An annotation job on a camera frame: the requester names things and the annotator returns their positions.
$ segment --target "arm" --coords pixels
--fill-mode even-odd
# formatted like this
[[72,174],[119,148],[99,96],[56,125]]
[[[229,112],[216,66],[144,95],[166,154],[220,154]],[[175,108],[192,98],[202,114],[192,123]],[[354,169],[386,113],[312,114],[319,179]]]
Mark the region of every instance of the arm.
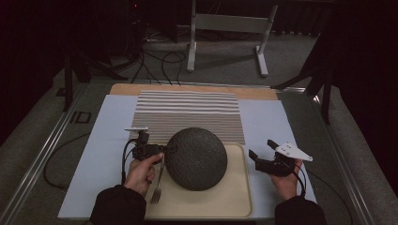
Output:
[[[296,163],[295,173],[299,173],[302,161],[297,160]],[[271,175],[271,180],[281,199],[284,201],[275,208],[276,225],[327,224],[324,212],[318,204],[308,201],[304,197],[297,196],[298,179],[294,174],[286,177]]]
[[162,157],[163,154],[158,154],[143,161],[134,160],[123,186],[105,189],[97,196],[90,221],[96,225],[143,224],[146,208],[144,196],[155,179],[152,164]]

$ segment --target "black sleeve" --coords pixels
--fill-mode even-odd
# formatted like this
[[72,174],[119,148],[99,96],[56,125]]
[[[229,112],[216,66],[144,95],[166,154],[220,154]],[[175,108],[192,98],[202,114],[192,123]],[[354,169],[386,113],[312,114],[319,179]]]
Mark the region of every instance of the black sleeve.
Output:
[[144,224],[144,197],[121,185],[103,190],[96,199],[90,221],[95,225]]
[[276,225],[326,225],[325,214],[315,202],[296,196],[275,208]]

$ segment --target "aluminum rail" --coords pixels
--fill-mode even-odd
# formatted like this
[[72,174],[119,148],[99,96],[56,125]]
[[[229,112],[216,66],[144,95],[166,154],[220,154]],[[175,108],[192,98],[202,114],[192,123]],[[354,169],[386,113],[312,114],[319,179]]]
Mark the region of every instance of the aluminum rail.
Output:
[[49,138],[39,151],[38,155],[34,159],[33,163],[30,165],[29,169],[25,173],[21,183],[18,185],[17,190],[12,196],[11,200],[8,202],[8,206],[0,217],[0,224],[12,224],[15,218],[18,216],[26,198],[28,197],[33,186],[36,184],[41,171],[51,153],[55,149],[62,133],[64,132],[70,118],[73,115],[74,109],[82,96],[83,92],[87,88],[87,83],[80,83],[75,91],[73,99],[75,99],[69,109],[63,112],[58,122],[56,123],[52,133]]
[[348,164],[346,163],[346,160],[342,153],[342,149],[340,148],[339,144],[337,143],[337,139],[336,139],[333,131],[331,130],[330,125],[327,125],[325,123],[325,120],[323,119],[322,114],[320,113],[319,99],[317,97],[314,97],[314,100],[312,101],[312,103],[313,104],[311,104],[311,105],[312,105],[314,111],[317,112],[316,119],[320,123],[324,124],[324,126],[322,126],[322,128],[324,129],[324,132],[326,133],[328,141],[331,145],[331,150],[332,150],[331,153],[334,157],[334,160],[336,162],[336,165],[340,172],[340,175],[342,176],[343,182],[344,182],[347,192],[351,198],[351,201],[354,204],[354,207],[358,213],[360,223],[363,225],[374,225],[375,221],[372,217],[371,212],[369,211],[368,205],[366,204],[365,200],[363,199],[363,196],[360,192],[359,186],[356,183],[355,178],[348,167]]

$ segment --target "gray carpet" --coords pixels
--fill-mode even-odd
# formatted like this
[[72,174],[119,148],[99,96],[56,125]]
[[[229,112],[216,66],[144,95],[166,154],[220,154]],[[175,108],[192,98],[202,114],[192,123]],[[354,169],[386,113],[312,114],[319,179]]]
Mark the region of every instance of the gray carpet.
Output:
[[[203,34],[197,45],[196,68],[189,73],[186,71],[186,60],[183,61],[178,79],[182,83],[216,83],[236,85],[264,85],[282,83],[299,74],[308,53],[316,42],[316,38],[294,35],[271,35],[266,47],[266,59],[269,77],[262,78],[254,56],[255,45],[261,37],[250,36],[243,40],[208,40],[213,34]],[[236,34],[227,33],[232,38]],[[160,59],[165,52],[179,51],[187,53],[188,42],[182,37],[175,43],[148,43],[144,49]],[[178,57],[170,55],[169,61],[177,61]],[[147,72],[158,80],[166,81],[161,71],[161,61],[145,54],[146,68],[142,68],[136,82],[148,83]],[[122,76],[131,78],[139,68],[139,63],[121,71]],[[164,71],[172,82],[177,81],[179,64],[164,64]],[[0,211],[6,209],[12,194],[21,182],[24,173],[33,162],[36,154],[51,134],[57,119],[62,114],[63,98],[55,93],[62,86],[63,74],[55,77],[54,88],[51,89],[14,130],[0,149]],[[75,111],[90,112],[92,119],[88,124],[69,124],[58,142],[73,141],[74,138],[89,132],[94,125],[104,96],[109,92],[113,83],[117,83],[106,76],[96,73],[92,82],[79,99]],[[308,81],[295,84],[305,87]],[[390,189],[386,179],[378,168],[366,141],[360,134],[358,127],[344,106],[338,89],[333,88],[330,104],[331,125],[325,127],[319,119],[316,106],[310,97],[297,93],[280,93],[289,122],[293,129],[298,146],[305,149],[309,155],[316,158],[306,167],[314,175],[310,175],[314,193],[318,203],[324,208],[328,224],[349,224],[349,212],[352,214],[353,224],[361,224],[361,212],[352,203],[351,192],[346,188],[343,172],[339,169],[335,153],[330,147],[329,131],[336,139],[339,151],[353,174],[361,196],[374,220],[374,224],[396,224],[398,221],[398,202]],[[48,164],[48,178],[56,184],[68,184],[74,169],[84,150],[87,136],[68,143],[54,155]],[[38,178],[26,199],[14,224],[83,224],[83,221],[58,219],[57,213],[65,197],[65,191],[51,187],[44,182],[43,176]],[[272,220],[260,221],[257,224],[273,224]]]

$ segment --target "person's right hand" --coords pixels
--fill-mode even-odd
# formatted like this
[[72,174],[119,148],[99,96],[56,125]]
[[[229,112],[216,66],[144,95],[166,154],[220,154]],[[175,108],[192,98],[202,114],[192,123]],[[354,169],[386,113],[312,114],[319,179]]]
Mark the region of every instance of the person's right hand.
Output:
[[[296,159],[296,174],[299,174],[299,168],[301,167],[301,164],[302,160]],[[282,200],[286,201],[297,196],[298,179],[294,174],[290,173],[286,177],[275,175],[270,175],[270,177]]]
[[127,175],[124,187],[137,191],[142,196],[146,195],[149,184],[155,179],[155,168],[153,163],[161,160],[163,153],[149,157],[143,161],[137,159],[130,163],[129,174]]

